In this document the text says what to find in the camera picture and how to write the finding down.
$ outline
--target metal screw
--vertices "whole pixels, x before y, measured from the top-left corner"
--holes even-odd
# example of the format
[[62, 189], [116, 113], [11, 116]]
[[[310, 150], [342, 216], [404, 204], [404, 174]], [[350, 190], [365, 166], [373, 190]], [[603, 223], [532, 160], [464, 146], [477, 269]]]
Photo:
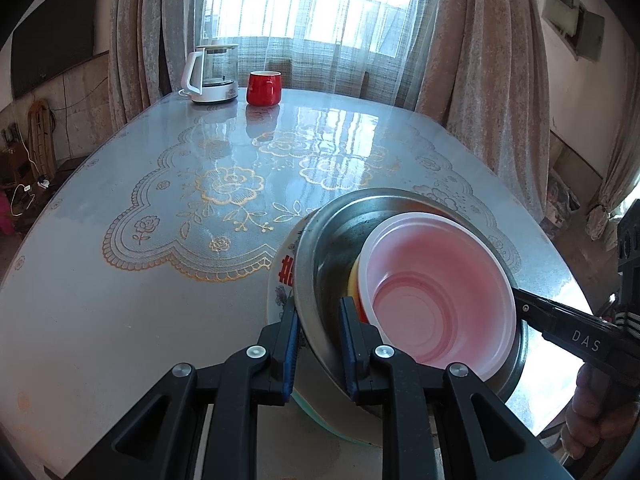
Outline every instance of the metal screw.
[[246, 354], [251, 359], [260, 359], [260, 357], [263, 357], [266, 353], [267, 351], [264, 346], [260, 345], [249, 346], [249, 348], [246, 349]]
[[469, 374], [469, 368], [462, 363], [453, 363], [449, 367], [449, 372], [451, 372], [451, 375], [455, 375], [456, 377], [466, 377]]
[[186, 377], [191, 373], [191, 365], [187, 363], [180, 363], [172, 368], [171, 373], [176, 377]]
[[380, 345], [376, 347], [376, 355], [383, 359], [389, 359], [396, 351], [389, 345]]

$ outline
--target red mug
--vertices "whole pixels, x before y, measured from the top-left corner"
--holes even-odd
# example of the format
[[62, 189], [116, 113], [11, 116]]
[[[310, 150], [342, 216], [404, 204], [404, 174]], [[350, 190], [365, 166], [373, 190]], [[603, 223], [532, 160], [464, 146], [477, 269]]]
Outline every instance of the red mug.
[[273, 106], [282, 97], [282, 77], [280, 72], [260, 70], [249, 74], [246, 101], [253, 106]]

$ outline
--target pink plastic bowl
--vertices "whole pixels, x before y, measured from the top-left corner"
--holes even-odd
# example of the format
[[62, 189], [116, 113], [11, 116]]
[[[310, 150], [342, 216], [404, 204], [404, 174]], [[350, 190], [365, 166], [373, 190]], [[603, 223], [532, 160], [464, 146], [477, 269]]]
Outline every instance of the pink plastic bowl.
[[513, 345], [515, 303], [500, 263], [442, 216], [404, 213], [378, 225], [360, 253], [358, 290], [383, 341], [416, 362], [464, 363], [485, 381]]

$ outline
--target human hand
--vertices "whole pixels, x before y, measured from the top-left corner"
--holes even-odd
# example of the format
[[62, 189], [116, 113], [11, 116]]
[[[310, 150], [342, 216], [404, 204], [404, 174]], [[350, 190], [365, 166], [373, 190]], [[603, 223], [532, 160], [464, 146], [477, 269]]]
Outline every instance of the human hand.
[[630, 402], [597, 421], [601, 405], [590, 389], [592, 370], [584, 364], [578, 371], [574, 398], [565, 411], [566, 424], [560, 431], [562, 446], [574, 460], [581, 458], [586, 449], [595, 446], [601, 438], [631, 433], [640, 410], [640, 402]]

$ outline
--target electrical box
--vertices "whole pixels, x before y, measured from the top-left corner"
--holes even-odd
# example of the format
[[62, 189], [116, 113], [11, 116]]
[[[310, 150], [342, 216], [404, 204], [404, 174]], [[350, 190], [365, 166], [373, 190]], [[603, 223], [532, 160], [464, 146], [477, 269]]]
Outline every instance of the electrical box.
[[542, 17], [568, 36], [575, 35], [580, 0], [545, 0]]
[[582, 17], [582, 28], [575, 45], [576, 55], [586, 57], [592, 61], [599, 60], [603, 39], [604, 16], [585, 10]]

